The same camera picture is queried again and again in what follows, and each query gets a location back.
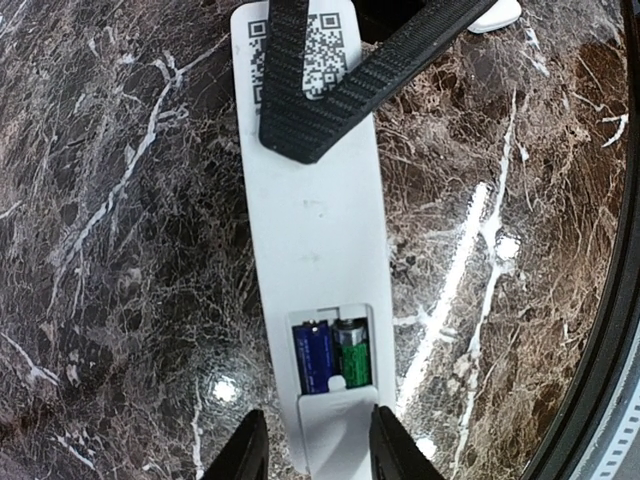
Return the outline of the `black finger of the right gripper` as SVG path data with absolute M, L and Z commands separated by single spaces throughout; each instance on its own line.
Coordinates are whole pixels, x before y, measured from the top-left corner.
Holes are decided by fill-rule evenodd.
M 307 1 L 271 1 L 265 48 L 259 140 L 303 165 L 317 163 L 348 130 L 349 103 L 331 92 L 313 101 L 302 91 Z
M 363 118 L 432 63 L 491 1 L 428 1 L 319 102 L 323 118 Z

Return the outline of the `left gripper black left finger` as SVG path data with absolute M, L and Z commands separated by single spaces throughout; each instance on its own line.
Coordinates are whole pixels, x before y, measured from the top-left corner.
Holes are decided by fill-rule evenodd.
M 269 440 L 264 412 L 251 410 L 205 471 L 203 480 L 268 478 Z

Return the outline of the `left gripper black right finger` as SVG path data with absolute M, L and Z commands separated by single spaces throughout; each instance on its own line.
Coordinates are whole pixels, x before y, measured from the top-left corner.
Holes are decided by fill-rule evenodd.
M 387 406 L 372 411 L 370 460 L 373 479 L 444 480 Z

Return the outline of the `white air conditioner remote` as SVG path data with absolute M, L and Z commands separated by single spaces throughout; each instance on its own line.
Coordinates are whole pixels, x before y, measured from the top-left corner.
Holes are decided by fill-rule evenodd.
M 333 324 L 364 319 L 376 405 L 393 406 L 391 278 L 373 119 L 364 118 L 311 165 L 260 143 L 267 32 L 266 2 L 234 11 L 232 57 L 250 230 L 280 411 L 296 469 L 301 437 L 297 402 L 303 394 L 292 328 L 329 323 L 335 362 L 329 393 L 347 389 L 339 373 Z

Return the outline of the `white battery cover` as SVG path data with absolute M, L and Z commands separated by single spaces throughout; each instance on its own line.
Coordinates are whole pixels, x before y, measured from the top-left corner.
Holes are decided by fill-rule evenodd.
M 296 469 L 312 479 L 371 479 L 369 431 L 377 403 L 371 385 L 301 396 Z

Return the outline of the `blue battery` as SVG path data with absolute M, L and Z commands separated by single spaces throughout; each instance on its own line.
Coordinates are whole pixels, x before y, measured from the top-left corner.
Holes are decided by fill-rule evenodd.
M 327 393 L 329 379 L 335 373 L 329 323 L 305 322 L 292 331 L 302 394 Z

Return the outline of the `green battery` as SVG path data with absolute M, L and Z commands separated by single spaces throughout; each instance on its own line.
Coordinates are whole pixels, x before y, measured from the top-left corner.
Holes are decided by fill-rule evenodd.
M 370 349 L 364 319 L 339 319 L 333 324 L 339 373 L 346 388 L 371 384 Z

